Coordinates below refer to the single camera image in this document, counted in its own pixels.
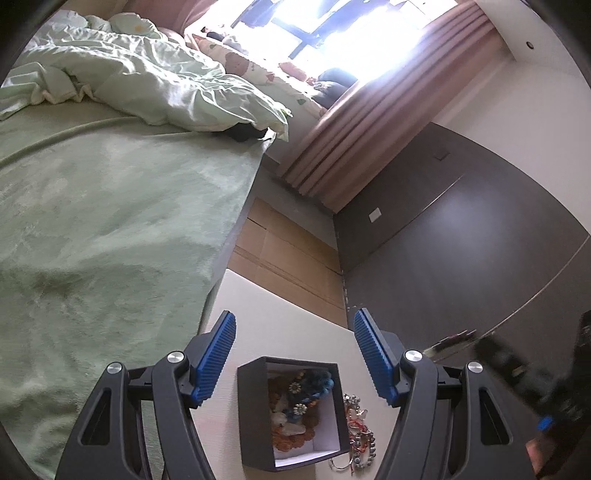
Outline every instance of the green blanket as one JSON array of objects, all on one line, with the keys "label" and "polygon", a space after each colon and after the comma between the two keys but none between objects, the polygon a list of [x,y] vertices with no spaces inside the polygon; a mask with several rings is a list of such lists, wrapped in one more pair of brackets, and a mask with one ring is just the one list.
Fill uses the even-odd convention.
[{"label": "green blanket", "polygon": [[40,476],[108,363],[154,363],[196,333],[268,144],[92,102],[0,122],[0,421]]}]

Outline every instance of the pink curtain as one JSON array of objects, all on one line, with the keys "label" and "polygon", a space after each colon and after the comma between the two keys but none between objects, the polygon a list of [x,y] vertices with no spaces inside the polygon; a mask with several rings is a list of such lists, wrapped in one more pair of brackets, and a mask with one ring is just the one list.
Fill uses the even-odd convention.
[{"label": "pink curtain", "polygon": [[426,26],[402,66],[353,85],[277,174],[338,212],[504,48],[478,5],[454,7]]},{"label": "pink curtain", "polygon": [[157,27],[184,33],[184,29],[197,21],[216,0],[129,0],[126,12],[148,18]]}]

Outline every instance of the white table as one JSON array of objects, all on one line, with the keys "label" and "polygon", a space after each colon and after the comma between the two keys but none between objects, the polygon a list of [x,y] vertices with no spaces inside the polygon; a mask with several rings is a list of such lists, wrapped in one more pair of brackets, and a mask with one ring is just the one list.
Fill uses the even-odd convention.
[{"label": "white table", "polygon": [[[331,470],[328,461],[278,473],[242,465],[236,369],[260,356],[339,365],[343,392],[361,398],[362,408],[368,409],[366,424],[376,439],[376,462],[371,468],[355,473],[355,477],[373,478],[390,440],[398,409],[389,407],[378,397],[353,332],[293,305],[230,270],[225,272],[210,307],[209,319],[202,322],[200,331],[208,332],[223,310],[236,316],[236,341],[213,397],[193,411],[199,438],[216,478],[346,480],[351,477],[349,470]],[[347,461],[348,455],[335,458],[339,466]]]}]

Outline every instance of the flower charm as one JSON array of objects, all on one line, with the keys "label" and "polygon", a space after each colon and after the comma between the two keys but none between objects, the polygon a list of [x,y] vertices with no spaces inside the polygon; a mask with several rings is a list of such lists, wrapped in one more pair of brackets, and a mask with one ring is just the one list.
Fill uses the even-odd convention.
[{"label": "flower charm", "polygon": [[306,407],[303,403],[296,403],[294,406],[295,415],[303,415],[306,413],[306,410],[308,410],[308,407]]},{"label": "flower charm", "polygon": [[289,386],[290,393],[300,393],[301,392],[301,385],[298,382],[292,382]]}]

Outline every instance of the black box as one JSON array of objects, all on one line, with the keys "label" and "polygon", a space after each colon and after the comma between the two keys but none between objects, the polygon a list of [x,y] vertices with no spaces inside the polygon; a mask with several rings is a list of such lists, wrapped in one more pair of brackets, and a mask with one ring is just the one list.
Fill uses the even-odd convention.
[{"label": "black box", "polygon": [[[273,448],[267,381],[274,374],[314,368],[328,370],[335,386],[318,403],[320,423],[313,440],[287,453]],[[320,462],[349,451],[343,391],[337,364],[262,356],[238,368],[238,415],[242,463],[267,472],[281,472]]]}]

